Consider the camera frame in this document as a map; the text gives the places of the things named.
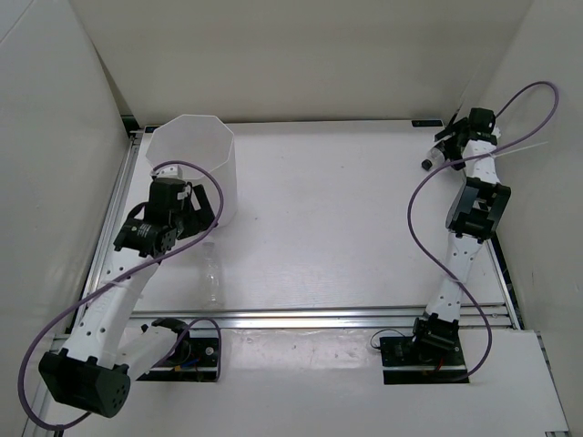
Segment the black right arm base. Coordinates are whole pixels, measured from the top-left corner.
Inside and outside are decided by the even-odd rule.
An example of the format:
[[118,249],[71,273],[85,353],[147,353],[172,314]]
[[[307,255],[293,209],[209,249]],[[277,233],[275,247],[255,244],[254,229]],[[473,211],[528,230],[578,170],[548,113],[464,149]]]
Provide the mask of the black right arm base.
[[380,353],[384,385],[468,384],[460,341],[449,351],[431,350],[394,329],[377,331],[369,341]]

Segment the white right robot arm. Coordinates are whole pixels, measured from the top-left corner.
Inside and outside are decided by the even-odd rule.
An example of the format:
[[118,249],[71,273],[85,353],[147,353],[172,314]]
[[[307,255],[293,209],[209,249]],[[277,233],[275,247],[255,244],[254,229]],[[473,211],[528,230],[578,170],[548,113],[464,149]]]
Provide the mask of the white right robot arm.
[[510,199],[511,189],[500,182],[496,173],[495,124],[492,110],[471,109],[467,117],[435,135],[435,145],[421,164],[429,171],[451,162],[454,170],[464,170],[465,179],[445,221],[445,278],[425,307],[424,316],[415,321],[414,336],[409,341],[410,355],[419,363],[439,361],[455,349],[462,287],[484,242],[493,237]]

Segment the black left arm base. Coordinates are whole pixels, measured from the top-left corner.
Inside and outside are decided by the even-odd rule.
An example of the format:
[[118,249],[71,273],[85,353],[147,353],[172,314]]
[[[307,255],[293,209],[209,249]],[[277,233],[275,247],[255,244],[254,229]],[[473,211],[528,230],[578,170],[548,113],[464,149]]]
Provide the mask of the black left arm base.
[[[193,330],[198,323],[208,323],[215,331],[214,337],[204,337]],[[218,382],[221,375],[222,337],[220,325],[208,317],[185,322],[173,318],[161,318],[153,327],[170,329],[178,336],[179,343],[171,354],[153,372],[155,381],[164,382]]]

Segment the black label plastic bottle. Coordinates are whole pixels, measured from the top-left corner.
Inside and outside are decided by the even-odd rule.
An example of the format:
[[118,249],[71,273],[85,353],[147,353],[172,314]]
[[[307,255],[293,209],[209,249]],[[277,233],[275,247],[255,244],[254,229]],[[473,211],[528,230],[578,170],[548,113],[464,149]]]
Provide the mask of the black label plastic bottle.
[[424,160],[421,163],[421,167],[425,171],[430,171],[433,168],[442,166],[445,161],[446,153],[444,147],[441,145],[436,145],[427,152]]

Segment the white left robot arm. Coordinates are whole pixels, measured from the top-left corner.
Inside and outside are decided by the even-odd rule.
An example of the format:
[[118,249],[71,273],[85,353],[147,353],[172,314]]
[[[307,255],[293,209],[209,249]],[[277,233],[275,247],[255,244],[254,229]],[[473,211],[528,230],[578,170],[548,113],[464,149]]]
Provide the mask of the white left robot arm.
[[[129,255],[128,264],[81,300],[85,313],[78,327],[60,351],[42,357],[38,369],[56,401],[111,418],[124,405],[131,382],[160,364],[189,364],[194,350],[190,325],[182,320],[155,320],[129,346],[119,345],[159,265],[204,240],[234,211],[235,168],[229,168],[225,178],[204,173],[218,194],[211,202],[202,184],[182,176],[187,166],[186,160],[174,159],[152,169],[148,199],[129,211],[114,241],[115,255]],[[440,263],[445,279],[414,322],[412,335],[390,340],[398,362],[429,363],[438,374],[457,351],[460,301],[468,292],[465,282],[483,241],[469,231],[472,206],[471,199],[459,194],[451,207],[447,256]]]

